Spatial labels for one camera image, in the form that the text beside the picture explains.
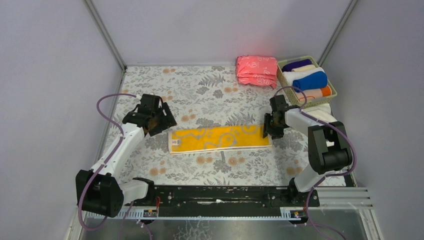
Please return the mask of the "yellow white towel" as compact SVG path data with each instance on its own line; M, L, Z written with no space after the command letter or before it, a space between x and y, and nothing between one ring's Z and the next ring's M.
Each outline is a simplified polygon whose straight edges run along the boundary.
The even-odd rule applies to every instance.
M184 129L168 135L169 152L175 155L256 150L271 146L272 139L268 135L263 136L262 125Z

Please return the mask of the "orange cartoon towel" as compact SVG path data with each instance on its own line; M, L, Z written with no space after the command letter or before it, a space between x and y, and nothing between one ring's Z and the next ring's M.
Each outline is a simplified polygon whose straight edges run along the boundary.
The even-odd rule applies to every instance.
M331 89L329 85L327 85L323 88L304 90L303 93L306 96L306 99L308 102L318 101L318 100L323 101L324 99L332 95L333 90ZM304 95L301 92L295 92L295 96L297 100L301 103L305 101Z

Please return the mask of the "blue towel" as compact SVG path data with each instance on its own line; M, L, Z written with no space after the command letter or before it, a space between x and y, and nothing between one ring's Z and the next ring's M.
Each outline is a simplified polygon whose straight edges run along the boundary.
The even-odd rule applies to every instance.
M297 88L297 93L306 90L321 89L328 85L328 77L325 72L317 71L303 78L296 79L292 82L292 86Z

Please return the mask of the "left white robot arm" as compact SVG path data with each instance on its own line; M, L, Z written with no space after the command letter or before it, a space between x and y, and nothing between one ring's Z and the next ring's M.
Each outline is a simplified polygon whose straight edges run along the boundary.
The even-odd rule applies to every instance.
M91 212L114 218L121 208L136 200L153 200L154 182L135 177L119 183L121 171L136 146L147 137L153 137L174 127L177 122L169 105L158 95L135 95L138 103L129 111L118 128L111 146L89 169L80 170L75 177L79 212Z

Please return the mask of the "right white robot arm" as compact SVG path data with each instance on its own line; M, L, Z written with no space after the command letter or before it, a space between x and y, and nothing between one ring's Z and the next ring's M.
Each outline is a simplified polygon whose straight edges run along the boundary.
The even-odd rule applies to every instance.
M340 176L341 170L355 166L356 154L342 122L325 122L299 106L288 105L283 95L270 98L269 103L271 113L264 116L263 137L281 139L287 128L307 136L309 164L290 180L292 195L307 193L326 177Z

